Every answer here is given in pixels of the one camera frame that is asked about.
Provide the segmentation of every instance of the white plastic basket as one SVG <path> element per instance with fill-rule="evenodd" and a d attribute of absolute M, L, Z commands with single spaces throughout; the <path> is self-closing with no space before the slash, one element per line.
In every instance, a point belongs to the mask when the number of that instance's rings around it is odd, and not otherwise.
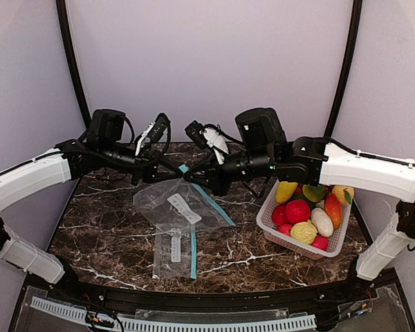
<path fill-rule="evenodd" d="M 278 183 L 278 181 L 275 183 L 268 195 L 268 198 L 266 198 L 263 206 L 257 214 L 257 225 L 263 230 L 264 237 L 269 241 L 291 249 L 311 259 L 316 260 L 323 257 L 337 256 L 341 251 L 344 237 L 346 236 L 347 225 L 349 223 L 349 216 L 351 213 L 351 205 L 343 206 L 343 220 L 341 226 L 333 232 L 331 237 L 329 237 L 329 247 L 327 248 L 327 251 L 320 250 L 277 231 L 277 226 L 272 222 L 272 212 L 278 206 L 275 201 Z"/>

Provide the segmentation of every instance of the white wall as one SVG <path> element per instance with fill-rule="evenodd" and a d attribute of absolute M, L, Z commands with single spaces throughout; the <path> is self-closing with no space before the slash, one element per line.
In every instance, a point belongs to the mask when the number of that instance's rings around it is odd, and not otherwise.
<path fill-rule="evenodd" d="M 415 1 L 364 2 L 335 137 L 356 149 L 415 158 Z M 360 191 L 356 197 L 377 236 L 396 200 Z M 415 319 L 415 252 L 394 265 Z"/>
<path fill-rule="evenodd" d="M 0 170 L 84 129 L 69 77 L 54 0 L 0 1 Z M 6 210 L 21 236 L 46 248 L 72 183 Z M 24 274 L 0 261 L 0 332 L 7 331 Z"/>
<path fill-rule="evenodd" d="M 324 132 L 350 0 L 70 0 L 90 109 L 126 111 L 136 131 L 159 112 L 173 139 L 197 119 L 238 136 L 234 117 L 274 107 L 288 139 Z"/>

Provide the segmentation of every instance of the white label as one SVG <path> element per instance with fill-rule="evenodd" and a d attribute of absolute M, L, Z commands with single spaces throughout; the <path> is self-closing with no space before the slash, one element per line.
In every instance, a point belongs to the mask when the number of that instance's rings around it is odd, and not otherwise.
<path fill-rule="evenodd" d="M 174 194 L 170 196 L 167 201 L 178 210 L 178 213 L 183 215 L 192 225 L 201 220 L 201 216 L 192 211 L 189 205 L 185 202 L 180 194 Z"/>
<path fill-rule="evenodd" d="M 171 238 L 171 262 L 179 263 L 181 261 L 181 237 Z"/>

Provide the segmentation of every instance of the plastic bag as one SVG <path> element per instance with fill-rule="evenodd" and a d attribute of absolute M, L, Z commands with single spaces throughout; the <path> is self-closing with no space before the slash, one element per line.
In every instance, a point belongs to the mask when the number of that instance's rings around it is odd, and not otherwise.
<path fill-rule="evenodd" d="M 157 228 L 152 278 L 196 279 L 196 233 L 181 232 L 178 225 Z"/>
<path fill-rule="evenodd" d="M 153 225 L 172 225 L 182 233 L 235 226 L 230 217 L 201 189 L 183 179 L 152 185 L 133 197 L 133 205 Z"/>

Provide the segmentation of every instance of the marble tabletop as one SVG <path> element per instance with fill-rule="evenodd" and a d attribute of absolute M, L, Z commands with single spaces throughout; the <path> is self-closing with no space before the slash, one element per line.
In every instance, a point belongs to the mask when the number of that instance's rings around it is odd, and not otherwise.
<path fill-rule="evenodd" d="M 190 143 L 173 143 L 167 153 L 175 165 L 188 166 L 203 155 Z M 133 195 L 148 185 L 134 187 L 130 176 L 103 173 L 81 180 L 50 248 L 83 282 L 179 293 L 274 291 L 343 280 L 352 259 L 367 248 L 353 215 L 341 253 L 334 258 L 314 261 L 269 242 L 255 220 L 264 199 L 234 183 L 227 196 L 212 198 L 237 226 L 197 234 L 197 279 L 154 279 L 156 228 L 132 203 Z"/>

